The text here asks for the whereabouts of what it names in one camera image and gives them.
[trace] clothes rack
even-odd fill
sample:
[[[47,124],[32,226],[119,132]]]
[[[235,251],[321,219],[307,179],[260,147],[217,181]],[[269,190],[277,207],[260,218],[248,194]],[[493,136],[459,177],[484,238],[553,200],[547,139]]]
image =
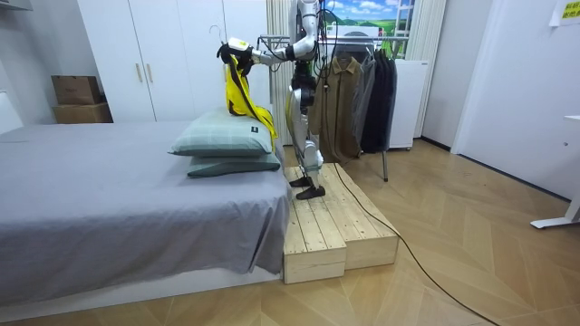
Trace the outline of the clothes rack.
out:
[[[290,37],[286,35],[260,35],[262,42],[266,42],[269,48],[276,48],[281,45],[288,44]],[[409,41],[408,36],[336,36],[336,35],[326,35],[326,38],[318,38],[318,43],[327,45],[365,45],[374,46],[377,45],[375,42],[393,42],[392,50],[394,56],[397,56],[397,51],[399,49],[399,44],[407,43]],[[389,170],[387,163],[386,151],[381,152],[382,154],[382,179],[384,182],[389,181]]]

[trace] pillow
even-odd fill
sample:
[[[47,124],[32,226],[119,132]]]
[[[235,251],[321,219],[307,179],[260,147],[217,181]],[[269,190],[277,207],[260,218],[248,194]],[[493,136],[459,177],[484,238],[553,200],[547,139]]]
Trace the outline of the pillow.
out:
[[[188,176],[217,177],[239,172],[276,171],[279,168],[280,161],[274,153],[261,157],[192,157]]]
[[[265,125],[254,118],[233,116],[225,110],[193,120],[169,151],[169,154],[199,157],[247,157],[270,153],[272,140]]]

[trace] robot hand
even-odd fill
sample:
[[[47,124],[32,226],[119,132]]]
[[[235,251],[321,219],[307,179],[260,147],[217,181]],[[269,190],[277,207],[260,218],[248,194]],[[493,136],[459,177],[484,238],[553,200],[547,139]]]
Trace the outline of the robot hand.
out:
[[[250,69],[254,65],[254,60],[252,59],[253,50],[254,48],[247,42],[238,40],[237,38],[231,38],[227,43],[219,47],[216,57],[221,57],[221,61],[228,64],[230,55],[235,55],[237,58],[237,66],[243,69],[242,76],[245,77],[250,73]]]

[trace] bed frame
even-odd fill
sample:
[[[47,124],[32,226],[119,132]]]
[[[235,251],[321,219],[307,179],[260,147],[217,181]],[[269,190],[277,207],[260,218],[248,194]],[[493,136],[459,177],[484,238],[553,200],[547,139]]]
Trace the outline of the bed frame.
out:
[[[111,286],[45,302],[0,308],[0,322],[77,312],[279,279],[280,274],[274,275],[259,267],[256,267],[252,273],[246,274],[237,274],[221,268],[193,271],[157,281]]]

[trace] yellow garment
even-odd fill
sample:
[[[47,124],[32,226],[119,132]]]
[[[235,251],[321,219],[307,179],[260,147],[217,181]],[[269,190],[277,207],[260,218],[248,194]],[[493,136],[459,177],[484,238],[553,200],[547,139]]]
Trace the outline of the yellow garment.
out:
[[[247,78],[242,77],[242,70],[237,68],[236,57],[230,55],[231,61],[227,65],[226,72],[226,105],[230,114],[236,116],[249,116],[262,122],[270,131],[272,148],[274,139],[278,138],[274,119],[269,110],[256,106],[250,99],[250,91]]]

